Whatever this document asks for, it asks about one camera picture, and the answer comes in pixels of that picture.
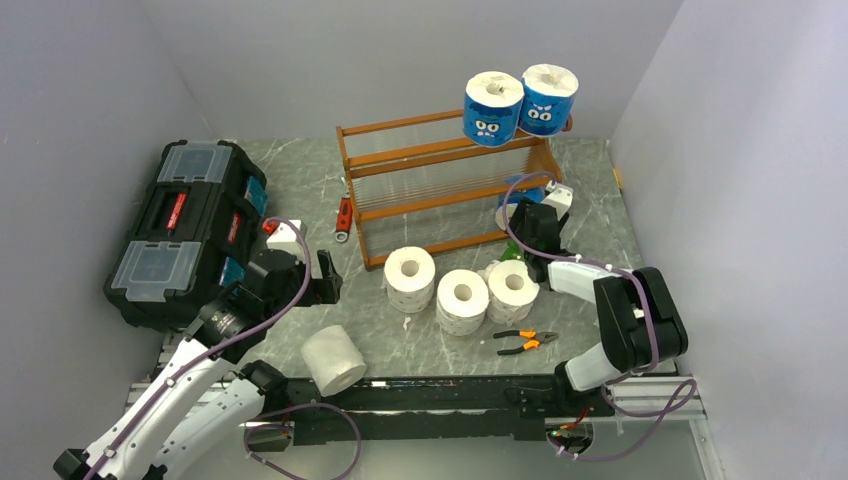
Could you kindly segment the blue paper roll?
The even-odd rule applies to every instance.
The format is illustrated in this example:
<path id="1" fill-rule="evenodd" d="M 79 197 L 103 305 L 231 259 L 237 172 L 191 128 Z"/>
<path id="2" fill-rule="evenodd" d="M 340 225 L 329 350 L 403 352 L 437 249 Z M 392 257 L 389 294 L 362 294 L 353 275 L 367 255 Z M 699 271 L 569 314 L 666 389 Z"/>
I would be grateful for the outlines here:
<path id="1" fill-rule="evenodd" d="M 523 84 L 510 74 L 485 71 L 466 84 L 463 133 L 475 144 L 495 148 L 510 142 L 524 100 Z"/>
<path id="2" fill-rule="evenodd" d="M 528 67 L 521 78 L 524 99 L 518 129 L 535 137 L 550 137 L 566 125 L 579 88 L 577 76 L 552 64 Z"/>
<path id="3" fill-rule="evenodd" d="M 497 228 L 502 231 L 505 230 L 505 220 L 511 219 L 518 204 L 522 200 L 528 200 L 530 203 L 539 203 L 544 199 L 545 194 L 546 191 L 543 187 L 534 187 L 515 189 L 509 198 L 506 198 L 505 195 L 500 195 L 494 213 L 494 221 Z"/>

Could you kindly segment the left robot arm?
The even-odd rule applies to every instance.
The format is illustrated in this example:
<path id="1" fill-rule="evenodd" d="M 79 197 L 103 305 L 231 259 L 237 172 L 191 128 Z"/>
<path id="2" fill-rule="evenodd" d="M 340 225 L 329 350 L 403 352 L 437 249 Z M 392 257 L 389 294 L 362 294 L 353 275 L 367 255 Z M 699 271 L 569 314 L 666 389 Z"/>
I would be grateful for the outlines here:
<path id="1" fill-rule="evenodd" d="M 168 365 L 102 436 L 54 462 L 62 479 L 174 479 L 221 436 L 260 417 L 279 417 L 288 380 L 255 360 L 238 364 L 265 339 L 273 319 L 294 307 L 335 304 L 343 285 L 332 256 L 306 259 L 266 249 L 243 278 L 200 308 Z"/>

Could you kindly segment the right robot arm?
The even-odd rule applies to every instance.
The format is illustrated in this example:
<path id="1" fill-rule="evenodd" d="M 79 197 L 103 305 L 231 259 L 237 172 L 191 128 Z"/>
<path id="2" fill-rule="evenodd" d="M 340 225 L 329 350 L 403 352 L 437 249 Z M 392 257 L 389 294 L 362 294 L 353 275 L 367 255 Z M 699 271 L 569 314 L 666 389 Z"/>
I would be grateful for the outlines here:
<path id="1" fill-rule="evenodd" d="M 657 268 L 627 270 L 582 259 L 561 248 L 563 223 L 553 206 L 522 199 L 509 228 L 534 282 L 596 308 L 599 342 L 558 365 L 550 391 L 555 409 L 574 415 L 590 392 L 686 353 L 689 338 Z"/>

